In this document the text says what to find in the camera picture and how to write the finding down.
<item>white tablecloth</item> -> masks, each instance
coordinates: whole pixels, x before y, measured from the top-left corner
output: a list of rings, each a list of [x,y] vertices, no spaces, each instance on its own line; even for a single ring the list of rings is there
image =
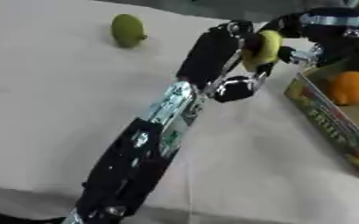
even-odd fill
[[[144,21],[149,38],[139,48],[113,45],[109,24],[119,13]],[[0,188],[76,198],[96,159],[221,22],[114,3],[0,0]],[[146,205],[359,223],[359,178],[282,95],[296,69],[278,64],[252,99],[210,102]]]

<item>robotic arm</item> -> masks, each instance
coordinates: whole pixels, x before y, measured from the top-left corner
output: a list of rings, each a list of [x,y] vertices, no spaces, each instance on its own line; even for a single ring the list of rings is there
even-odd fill
[[[305,37],[317,45],[312,52],[298,52],[281,47],[282,37]],[[357,43],[359,10],[352,9],[285,15],[256,33],[247,21],[210,28],[197,40],[162,99],[136,118],[97,162],[75,209],[62,223],[115,224],[133,215],[172,162],[206,99],[231,102],[251,97],[278,58],[319,67],[354,49],[343,52],[341,45]],[[240,63],[254,75],[227,78]]]

